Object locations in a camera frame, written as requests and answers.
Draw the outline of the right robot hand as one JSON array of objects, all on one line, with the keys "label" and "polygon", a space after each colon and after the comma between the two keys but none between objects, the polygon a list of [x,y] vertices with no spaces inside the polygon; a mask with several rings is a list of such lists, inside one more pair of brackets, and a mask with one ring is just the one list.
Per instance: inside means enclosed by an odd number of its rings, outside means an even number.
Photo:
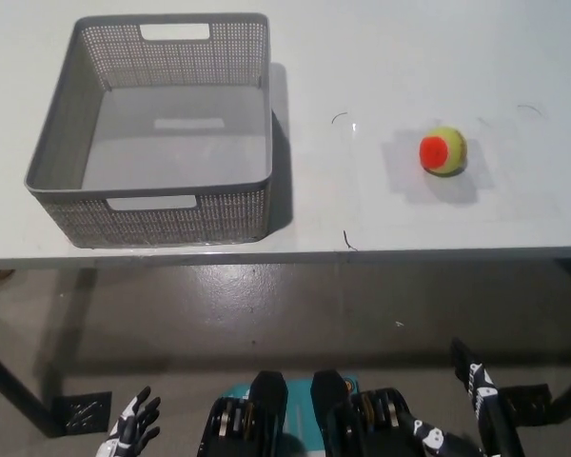
[{"label": "right robot hand", "polygon": [[408,412],[399,414],[403,429],[432,456],[523,456],[510,413],[480,357],[458,338],[452,340],[450,354],[455,374],[469,396],[482,446],[476,447]]}]

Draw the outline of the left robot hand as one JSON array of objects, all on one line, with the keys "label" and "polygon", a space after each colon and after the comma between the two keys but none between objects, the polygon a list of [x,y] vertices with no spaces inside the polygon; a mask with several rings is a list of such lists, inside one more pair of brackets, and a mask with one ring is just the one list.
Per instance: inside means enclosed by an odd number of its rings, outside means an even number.
[{"label": "left robot hand", "polygon": [[160,434],[160,397],[149,400],[151,387],[144,387],[125,407],[96,457],[138,457],[148,443]]}]

